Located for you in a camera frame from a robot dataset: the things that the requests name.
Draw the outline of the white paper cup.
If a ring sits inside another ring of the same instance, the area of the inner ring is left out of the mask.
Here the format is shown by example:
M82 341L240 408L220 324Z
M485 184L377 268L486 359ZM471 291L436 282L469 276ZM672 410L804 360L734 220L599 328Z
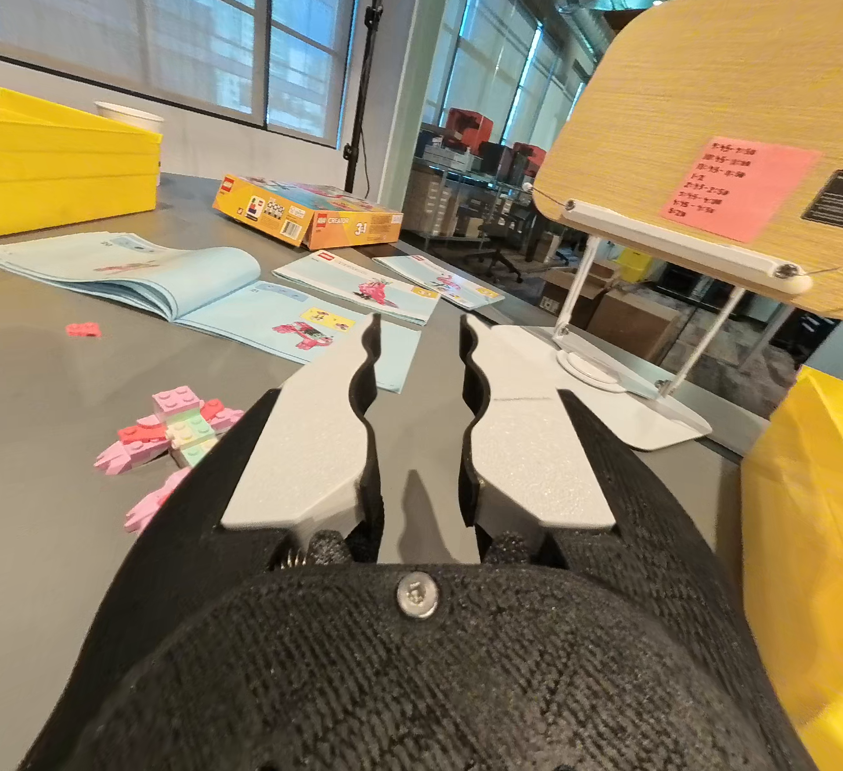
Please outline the white paper cup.
M102 118L133 128L146 130L157 135L163 135L164 119L157 114L103 101L95 101L94 108L96 114Z

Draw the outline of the black label sticker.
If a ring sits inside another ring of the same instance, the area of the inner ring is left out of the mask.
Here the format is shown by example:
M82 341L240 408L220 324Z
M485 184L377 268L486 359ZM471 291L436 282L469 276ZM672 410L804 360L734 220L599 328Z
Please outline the black label sticker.
M841 169L833 172L814 200L802 214L802 218L830 227L842 228L842 176Z

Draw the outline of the stacked yellow plastic bins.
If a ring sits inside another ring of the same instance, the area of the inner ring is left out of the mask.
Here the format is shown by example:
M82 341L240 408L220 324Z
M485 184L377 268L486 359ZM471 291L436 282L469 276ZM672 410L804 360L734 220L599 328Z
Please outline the stacked yellow plastic bins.
M154 210L162 138L1 90L1 234Z

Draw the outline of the light blue instruction booklet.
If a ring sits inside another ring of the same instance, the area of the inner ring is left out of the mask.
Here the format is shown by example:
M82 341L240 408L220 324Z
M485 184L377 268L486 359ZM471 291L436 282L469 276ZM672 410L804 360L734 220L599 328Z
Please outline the light blue instruction booklet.
M444 300L468 312L505 299L505 294L481 286L456 269L439 265L421 255L374 257L373 260L422 289L437 292Z
M272 273L278 278L420 325L428 322L441 299L436 291L390 279L326 250L293 260Z
M169 249L130 232L82 232L6 243L1 266L295 363L359 337L368 315L264 281L258 261L229 247Z

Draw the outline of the metal shelf rack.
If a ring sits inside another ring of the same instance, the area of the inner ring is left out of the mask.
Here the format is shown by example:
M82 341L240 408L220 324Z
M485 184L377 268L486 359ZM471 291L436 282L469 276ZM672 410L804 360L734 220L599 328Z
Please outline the metal shelf rack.
M457 144L457 133L423 123L417 135L403 204L403 231L424 249L434 243L481 245L480 224L510 213L530 215L535 177L512 145L485 142L477 153Z

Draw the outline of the pastel toy brick assembly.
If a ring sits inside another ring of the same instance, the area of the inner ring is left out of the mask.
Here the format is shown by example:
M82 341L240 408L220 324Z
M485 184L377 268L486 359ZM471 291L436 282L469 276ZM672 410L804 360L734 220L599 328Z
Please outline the pastel toy brick assembly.
M194 468L218 442L199 407L165 418L163 425L171 454L181 468Z

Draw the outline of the pink toy brick model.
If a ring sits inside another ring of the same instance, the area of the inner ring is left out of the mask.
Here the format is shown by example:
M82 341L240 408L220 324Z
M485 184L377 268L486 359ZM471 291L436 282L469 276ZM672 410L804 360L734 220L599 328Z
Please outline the pink toy brick model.
M245 412L228 407L216 398L201 400L202 416L216 431L218 444L224 435L245 416ZM163 422L159 421L154 413L154 404L152 414L139 418L134 425L119 429L117 440L104 449L94 461L95 469L114 476L165 456L172 458L177 470L172 472L157 490L145 495L126 513L124 529L128 533L142 533L153 521L163 504L201 461L194 468L181 468L176 463L170 451Z

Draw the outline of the large framed window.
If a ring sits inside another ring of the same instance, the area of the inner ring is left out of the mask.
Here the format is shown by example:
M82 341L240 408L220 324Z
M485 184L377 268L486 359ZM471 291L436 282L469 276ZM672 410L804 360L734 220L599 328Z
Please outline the large framed window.
M2 57L336 146L357 0L1 0Z

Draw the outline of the small pink square brick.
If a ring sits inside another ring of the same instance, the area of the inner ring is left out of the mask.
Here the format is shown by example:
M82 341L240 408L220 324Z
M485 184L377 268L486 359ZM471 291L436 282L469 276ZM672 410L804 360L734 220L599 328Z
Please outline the small pink square brick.
M177 386L155 393L153 403L154 413L161 422L202 407L202 400L188 386Z

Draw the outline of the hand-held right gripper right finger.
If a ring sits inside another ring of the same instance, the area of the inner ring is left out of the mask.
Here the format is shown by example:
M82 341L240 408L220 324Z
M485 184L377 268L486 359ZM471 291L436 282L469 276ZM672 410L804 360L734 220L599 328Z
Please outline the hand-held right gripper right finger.
M479 550L506 535L538 551L556 531L610 533L616 518L558 389L476 316L460 319L458 354L471 412L458 503Z

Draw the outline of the black office chair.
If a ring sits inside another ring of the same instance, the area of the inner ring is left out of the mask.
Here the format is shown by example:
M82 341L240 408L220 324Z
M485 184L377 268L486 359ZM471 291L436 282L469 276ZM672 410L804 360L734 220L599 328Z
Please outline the black office chair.
M501 265L507 274L514 277L517 285L521 285L523 283L522 272L510 260L504 250L509 243L510 234L522 236L524 223L524 216L513 215L512 213L507 216L500 215L496 220L483 221L479 227L480 238L482 239L479 249L466 252L461 257L462 262L472 264L476 268L486 263L486 269L482 276L490 281L500 280L501 277L495 273L495 268L497 265Z

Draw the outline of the pink sticky note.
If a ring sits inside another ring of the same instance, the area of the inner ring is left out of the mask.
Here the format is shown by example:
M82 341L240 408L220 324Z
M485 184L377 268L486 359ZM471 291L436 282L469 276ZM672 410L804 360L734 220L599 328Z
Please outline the pink sticky note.
M660 217L730 241L753 241L822 157L791 145L713 136Z

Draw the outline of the wooden book stand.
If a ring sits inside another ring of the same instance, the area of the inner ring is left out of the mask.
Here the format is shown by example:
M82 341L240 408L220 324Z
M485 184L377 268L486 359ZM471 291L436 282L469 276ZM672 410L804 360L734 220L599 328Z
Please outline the wooden book stand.
M841 169L842 0L670 0L611 44L533 185L542 216L587 233L573 287L541 340L516 347L643 451L711 435L674 394L748 292L841 317L840 228L802 218ZM660 213L716 135L821 151L747 243ZM573 336L576 299L606 242L723 281L722 312L680 370L656 382Z

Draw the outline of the brown cardboard box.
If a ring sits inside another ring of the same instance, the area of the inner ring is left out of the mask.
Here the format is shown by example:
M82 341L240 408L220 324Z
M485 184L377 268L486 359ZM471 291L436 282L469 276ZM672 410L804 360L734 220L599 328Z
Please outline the brown cardboard box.
M602 295L586 331L643 360L662 359L679 334L682 313L642 295L619 290Z
M558 317L562 306L573 287L576 271L573 268L554 268L544 274L544 284L540 292L537 307ZM571 324L587 329L596 313L603 296L611 290L612 281L598 275L589 274L576 299Z

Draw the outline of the orange toy brick box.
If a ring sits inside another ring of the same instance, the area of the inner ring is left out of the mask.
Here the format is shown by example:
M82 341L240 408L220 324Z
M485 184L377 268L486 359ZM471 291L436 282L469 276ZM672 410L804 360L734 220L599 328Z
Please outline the orange toy brick box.
M401 212L340 188L226 175L213 207L262 234L311 252L395 243Z

